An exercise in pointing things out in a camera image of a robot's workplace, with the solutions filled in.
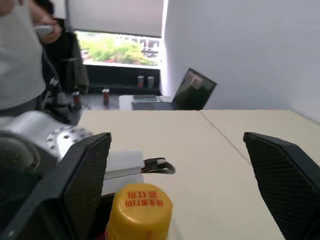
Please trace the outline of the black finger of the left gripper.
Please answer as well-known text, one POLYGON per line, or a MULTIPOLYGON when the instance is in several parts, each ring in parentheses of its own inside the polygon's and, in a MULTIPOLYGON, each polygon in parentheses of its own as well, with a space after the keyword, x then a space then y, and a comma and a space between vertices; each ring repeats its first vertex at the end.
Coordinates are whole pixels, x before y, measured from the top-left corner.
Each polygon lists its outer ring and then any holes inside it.
POLYGON ((148 158, 144 160, 145 165, 160 165, 166 162, 167 160, 164 157, 148 158))
POLYGON ((170 163, 147 165, 142 169, 143 174, 165 174, 174 175, 176 169, 170 163))

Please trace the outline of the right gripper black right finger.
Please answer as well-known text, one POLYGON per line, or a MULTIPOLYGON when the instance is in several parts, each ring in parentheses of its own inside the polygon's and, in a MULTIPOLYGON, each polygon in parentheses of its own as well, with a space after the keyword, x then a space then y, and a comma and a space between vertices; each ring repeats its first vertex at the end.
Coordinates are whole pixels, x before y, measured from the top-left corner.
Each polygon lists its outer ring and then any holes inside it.
POLYGON ((320 240, 320 166, 298 145, 245 132, 258 189, 285 240, 320 240))

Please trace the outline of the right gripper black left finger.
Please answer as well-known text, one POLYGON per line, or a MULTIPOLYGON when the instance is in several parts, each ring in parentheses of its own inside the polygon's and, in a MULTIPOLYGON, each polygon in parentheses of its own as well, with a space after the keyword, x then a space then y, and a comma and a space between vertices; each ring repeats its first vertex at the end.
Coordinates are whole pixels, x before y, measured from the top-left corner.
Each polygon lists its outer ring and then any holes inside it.
POLYGON ((0 240, 87 240, 111 142, 110 133, 79 141, 42 177, 0 167, 0 240))

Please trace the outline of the brown drink bottle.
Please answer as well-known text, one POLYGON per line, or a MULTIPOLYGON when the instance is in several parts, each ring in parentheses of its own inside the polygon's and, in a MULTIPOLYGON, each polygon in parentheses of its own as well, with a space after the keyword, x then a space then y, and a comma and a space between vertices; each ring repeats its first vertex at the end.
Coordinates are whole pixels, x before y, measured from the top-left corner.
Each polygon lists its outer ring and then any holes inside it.
POLYGON ((114 196, 105 240, 168 240, 173 204, 159 187, 127 184, 114 196))

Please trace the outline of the person's hand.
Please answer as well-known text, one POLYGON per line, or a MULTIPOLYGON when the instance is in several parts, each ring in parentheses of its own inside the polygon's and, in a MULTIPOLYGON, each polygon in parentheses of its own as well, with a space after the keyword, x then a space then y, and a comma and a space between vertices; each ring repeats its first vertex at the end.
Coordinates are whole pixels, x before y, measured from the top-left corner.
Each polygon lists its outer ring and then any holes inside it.
POLYGON ((40 19, 36 25, 50 25, 52 26, 52 32, 43 36, 40 36, 39 39, 43 44, 52 44, 59 39, 62 33, 62 29, 58 22, 50 15, 45 15, 40 19))

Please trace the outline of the grey flat pad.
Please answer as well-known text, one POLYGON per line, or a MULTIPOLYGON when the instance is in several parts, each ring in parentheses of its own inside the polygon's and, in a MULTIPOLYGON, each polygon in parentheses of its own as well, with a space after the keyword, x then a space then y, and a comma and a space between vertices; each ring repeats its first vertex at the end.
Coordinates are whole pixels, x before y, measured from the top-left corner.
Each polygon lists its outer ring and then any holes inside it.
POLYGON ((145 95, 133 95, 133 101, 135 103, 139 102, 161 102, 161 98, 156 95, 152 94, 145 94, 145 95))

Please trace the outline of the black open laptop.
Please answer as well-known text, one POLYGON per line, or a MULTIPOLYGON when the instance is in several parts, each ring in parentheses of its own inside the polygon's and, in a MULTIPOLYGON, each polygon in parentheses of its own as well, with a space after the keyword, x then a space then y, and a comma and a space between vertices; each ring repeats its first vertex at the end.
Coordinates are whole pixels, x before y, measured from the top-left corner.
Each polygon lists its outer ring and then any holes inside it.
POLYGON ((134 111, 200 111, 217 83, 189 68, 171 102, 133 102, 134 111))

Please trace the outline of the black window sill bench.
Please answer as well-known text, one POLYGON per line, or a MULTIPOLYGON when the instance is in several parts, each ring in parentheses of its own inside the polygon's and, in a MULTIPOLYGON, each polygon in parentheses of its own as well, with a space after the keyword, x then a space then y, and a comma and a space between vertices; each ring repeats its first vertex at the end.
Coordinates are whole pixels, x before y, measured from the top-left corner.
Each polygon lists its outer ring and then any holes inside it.
POLYGON ((112 95, 156 95, 161 93, 161 71, 138 66, 108 66, 87 64, 90 94, 109 89, 112 95), (138 88, 138 76, 144 76, 144 87, 138 88), (154 87, 148 88, 148 77, 154 77, 154 87))

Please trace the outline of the black bag with white print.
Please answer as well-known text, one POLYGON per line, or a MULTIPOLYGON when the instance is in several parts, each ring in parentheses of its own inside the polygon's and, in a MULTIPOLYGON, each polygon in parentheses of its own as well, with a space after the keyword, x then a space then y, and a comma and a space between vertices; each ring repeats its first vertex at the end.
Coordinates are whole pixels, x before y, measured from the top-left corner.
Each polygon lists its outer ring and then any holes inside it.
POLYGON ((62 89, 58 72, 45 50, 42 52, 42 75, 46 85, 42 93, 42 110, 58 122, 74 125, 76 120, 71 104, 62 89))

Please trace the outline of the window with green view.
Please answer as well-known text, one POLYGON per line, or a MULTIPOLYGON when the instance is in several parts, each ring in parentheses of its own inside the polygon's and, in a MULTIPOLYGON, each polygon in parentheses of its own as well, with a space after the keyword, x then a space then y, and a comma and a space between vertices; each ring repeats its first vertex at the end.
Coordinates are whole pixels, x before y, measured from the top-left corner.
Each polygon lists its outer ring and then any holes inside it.
POLYGON ((80 30, 75 35, 87 65, 158 67, 162 61, 159 38, 80 30))

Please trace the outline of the person in white shirt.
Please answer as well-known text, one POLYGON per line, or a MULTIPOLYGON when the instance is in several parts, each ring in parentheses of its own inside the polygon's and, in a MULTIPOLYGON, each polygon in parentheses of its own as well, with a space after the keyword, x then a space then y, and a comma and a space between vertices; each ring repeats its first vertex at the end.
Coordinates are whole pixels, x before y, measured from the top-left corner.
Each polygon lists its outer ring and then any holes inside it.
POLYGON ((43 47, 34 30, 32 4, 0 0, 0 116, 41 108, 43 47))

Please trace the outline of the grey roller blind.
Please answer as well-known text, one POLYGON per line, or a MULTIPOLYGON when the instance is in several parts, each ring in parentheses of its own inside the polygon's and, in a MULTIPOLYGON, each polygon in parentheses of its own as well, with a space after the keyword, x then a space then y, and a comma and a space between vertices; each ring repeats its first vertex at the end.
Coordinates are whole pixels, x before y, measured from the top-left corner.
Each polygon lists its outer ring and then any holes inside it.
POLYGON ((164 0, 66 0, 74 30, 160 38, 164 0))

